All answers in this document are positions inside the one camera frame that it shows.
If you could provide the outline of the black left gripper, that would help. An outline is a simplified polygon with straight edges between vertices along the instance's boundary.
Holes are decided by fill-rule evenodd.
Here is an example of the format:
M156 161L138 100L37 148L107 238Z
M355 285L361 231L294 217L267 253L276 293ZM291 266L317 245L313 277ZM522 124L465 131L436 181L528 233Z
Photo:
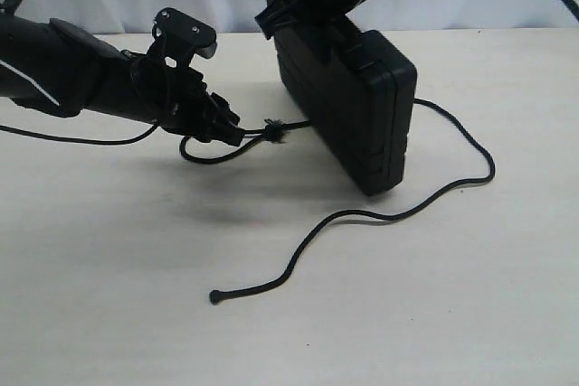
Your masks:
M201 143L218 141L238 146L243 130L239 116L230 103L215 92L207 94L204 75L194 69L166 66L146 56L135 57L128 66L130 93L128 118L179 136L196 137ZM211 124L209 100L215 106L217 119L226 125Z

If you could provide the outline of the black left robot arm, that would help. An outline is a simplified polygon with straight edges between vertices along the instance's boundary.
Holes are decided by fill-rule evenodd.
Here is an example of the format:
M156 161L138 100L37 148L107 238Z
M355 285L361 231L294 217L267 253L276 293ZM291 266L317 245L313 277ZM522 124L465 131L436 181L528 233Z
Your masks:
M190 66L195 56L214 56L211 26L165 7L153 20L147 51L121 51L62 19L17 16L22 1L1 3L2 97L57 118L89 110L203 143L242 142L239 116Z

